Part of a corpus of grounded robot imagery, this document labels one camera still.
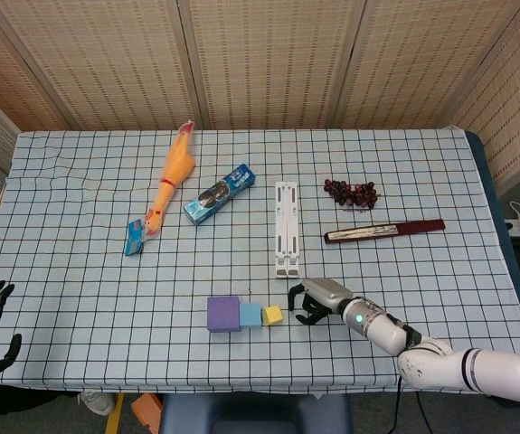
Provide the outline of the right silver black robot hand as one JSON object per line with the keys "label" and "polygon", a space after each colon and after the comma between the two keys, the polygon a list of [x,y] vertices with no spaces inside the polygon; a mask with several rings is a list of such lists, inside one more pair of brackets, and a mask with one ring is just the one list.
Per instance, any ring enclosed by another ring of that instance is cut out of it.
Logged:
{"label": "right silver black robot hand", "polygon": [[352,292],[331,278],[305,278],[288,292],[288,310],[295,309],[295,298],[304,295],[301,308],[307,316],[296,319],[305,326],[315,325],[329,315],[341,315],[354,298]]}

